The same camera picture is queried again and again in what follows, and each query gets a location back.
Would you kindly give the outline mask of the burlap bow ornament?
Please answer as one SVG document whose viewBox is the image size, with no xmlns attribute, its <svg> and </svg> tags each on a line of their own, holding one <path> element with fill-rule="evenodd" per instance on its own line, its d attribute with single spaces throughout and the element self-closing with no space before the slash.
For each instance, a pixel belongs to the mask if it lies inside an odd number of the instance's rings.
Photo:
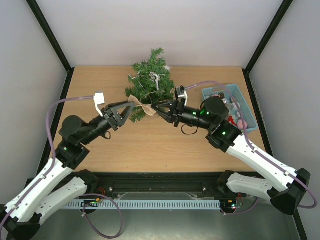
<svg viewBox="0 0 320 240">
<path fill-rule="evenodd" d="M 154 109 L 152 109 L 151 104 L 143 104 L 133 95 L 130 95 L 128 97 L 128 101 L 134 102 L 136 107 L 141 107 L 143 109 L 144 113 L 148 116 L 153 117 L 157 113 Z"/>
</svg>

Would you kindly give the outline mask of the small green christmas tree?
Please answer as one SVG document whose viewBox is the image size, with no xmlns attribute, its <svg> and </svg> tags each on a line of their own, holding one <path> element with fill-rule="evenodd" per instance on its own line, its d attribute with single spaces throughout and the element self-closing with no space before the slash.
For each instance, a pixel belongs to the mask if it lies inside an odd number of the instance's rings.
<svg viewBox="0 0 320 240">
<path fill-rule="evenodd" d="M 161 54 L 164 49 L 159 47 L 150 50 L 147 60 L 131 65 L 135 75 L 128 75 L 131 86 L 125 89 L 127 97 L 135 97 L 141 105 L 134 108 L 130 120 L 133 123 L 141 121 L 147 116 L 145 105 L 166 102 L 174 98 L 175 83 L 171 79 L 171 68 Z"/>
</svg>

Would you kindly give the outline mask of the white cotton boll ornament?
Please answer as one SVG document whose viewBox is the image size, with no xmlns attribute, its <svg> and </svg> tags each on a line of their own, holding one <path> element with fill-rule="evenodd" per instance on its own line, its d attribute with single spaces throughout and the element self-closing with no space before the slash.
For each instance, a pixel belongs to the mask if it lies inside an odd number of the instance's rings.
<svg viewBox="0 0 320 240">
<path fill-rule="evenodd" d="M 165 68 L 167 71 L 170 71 L 170 70 L 171 70 L 171 67 L 168 66 L 168 65 L 166 65 L 164 68 Z"/>
</svg>

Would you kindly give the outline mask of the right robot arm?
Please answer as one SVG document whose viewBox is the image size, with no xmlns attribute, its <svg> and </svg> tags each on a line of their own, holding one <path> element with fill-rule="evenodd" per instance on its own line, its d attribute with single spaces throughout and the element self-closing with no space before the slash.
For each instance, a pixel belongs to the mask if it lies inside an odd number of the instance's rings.
<svg viewBox="0 0 320 240">
<path fill-rule="evenodd" d="M 229 110 L 218 96 L 206 99 L 199 109 L 185 105 L 185 98 L 152 104 L 166 122 L 205 129 L 206 139 L 214 148 L 246 163 L 260 178 L 226 170 L 217 180 L 218 191 L 229 196 L 241 193 L 263 199 L 280 212 L 295 214 L 309 184 L 311 174 L 289 167 L 246 138 L 240 129 L 227 121 Z"/>
</svg>

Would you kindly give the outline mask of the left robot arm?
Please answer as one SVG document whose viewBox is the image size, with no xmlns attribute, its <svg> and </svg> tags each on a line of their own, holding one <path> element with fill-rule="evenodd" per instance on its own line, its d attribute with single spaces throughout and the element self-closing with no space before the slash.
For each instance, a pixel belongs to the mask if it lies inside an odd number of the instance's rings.
<svg viewBox="0 0 320 240">
<path fill-rule="evenodd" d="M 90 122 L 68 116 L 59 131 L 62 141 L 52 158 L 18 196 L 0 206 L 0 227 L 15 240 L 30 240 L 60 208 L 85 194 L 93 195 L 98 178 L 87 169 L 59 189 L 56 187 L 87 157 L 90 151 L 86 145 L 99 137 L 109 140 L 109 131 L 122 127 L 135 105 L 132 101 L 109 104 Z"/>
</svg>

